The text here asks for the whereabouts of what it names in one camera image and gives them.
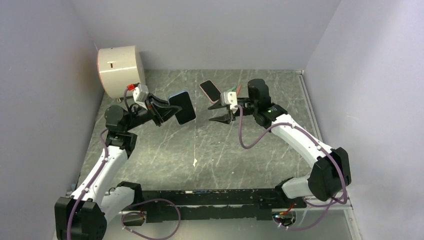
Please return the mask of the blue phone black screen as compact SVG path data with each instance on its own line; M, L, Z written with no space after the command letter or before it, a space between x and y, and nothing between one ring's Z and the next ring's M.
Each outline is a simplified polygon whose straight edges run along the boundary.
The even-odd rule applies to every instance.
M179 125L196 119L196 113L188 91L183 90L168 97L170 105L179 106L181 110L175 114Z

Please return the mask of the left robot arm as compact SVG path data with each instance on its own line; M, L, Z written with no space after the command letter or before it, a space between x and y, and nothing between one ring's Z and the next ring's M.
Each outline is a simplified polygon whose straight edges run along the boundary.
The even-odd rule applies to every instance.
M60 197L54 205L57 239L101 240L108 223L121 210L142 206L142 188L138 183L121 183L115 193L106 195L118 170L135 149L138 136L129 131L149 121L159 127L181 110L182 107L151 93L144 103L136 103L133 108L111 105L106 109L107 136L100 139L103 150L97 163L69 197Z

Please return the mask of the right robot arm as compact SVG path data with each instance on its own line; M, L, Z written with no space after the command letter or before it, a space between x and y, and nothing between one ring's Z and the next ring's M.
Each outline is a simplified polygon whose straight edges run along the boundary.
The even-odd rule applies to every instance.
M250 145L243 142L242 131L238 131L240 145L253 148L267 133L272 133L289 144L308 163L311 171L303 177L283 180L276 186L275 202L282 208L294 199L315 197L327 207L331 204L346 204L347 186L352 182L349 155L342 147L334 148L323 143L303 127L282 106L272 102L269 87L263 79L252 79L247 84L247 97L237 97L235 91L221 93L220 99L209 110L226 109L226 114L211 118L212 122L230 124L239 118L253 116L264 132Z

